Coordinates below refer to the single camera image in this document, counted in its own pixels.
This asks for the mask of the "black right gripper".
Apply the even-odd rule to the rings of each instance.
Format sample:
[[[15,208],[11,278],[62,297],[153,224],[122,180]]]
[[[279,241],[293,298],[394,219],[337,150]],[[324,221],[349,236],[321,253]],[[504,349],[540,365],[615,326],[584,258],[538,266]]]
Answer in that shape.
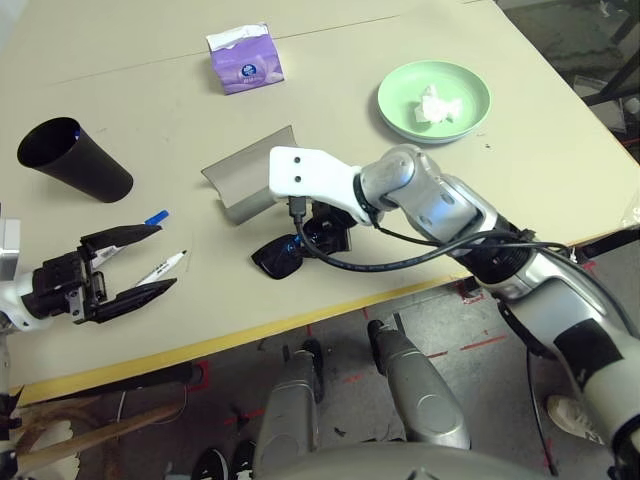
[[[356,225],[351,215],[337,207],[314,200],[311,203],[312,217],[308,221],[309,230],[348,230]]]

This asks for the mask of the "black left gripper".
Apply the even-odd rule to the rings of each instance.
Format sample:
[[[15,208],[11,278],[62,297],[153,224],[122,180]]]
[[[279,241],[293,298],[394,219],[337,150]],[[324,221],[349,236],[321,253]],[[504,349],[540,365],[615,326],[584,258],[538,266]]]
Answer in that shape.
[[[159,232],[160,225],[136,224],[113,227],[83,236],[75,251],[45,261],[32,273],[31,291],[20,296],[27,311],[37,319],[70,314],[76,324],[105,323],[144,307],[163,295],[176,278],[159,280],[107,299],[104,276],[92,260],[108,260],[124,247]]]

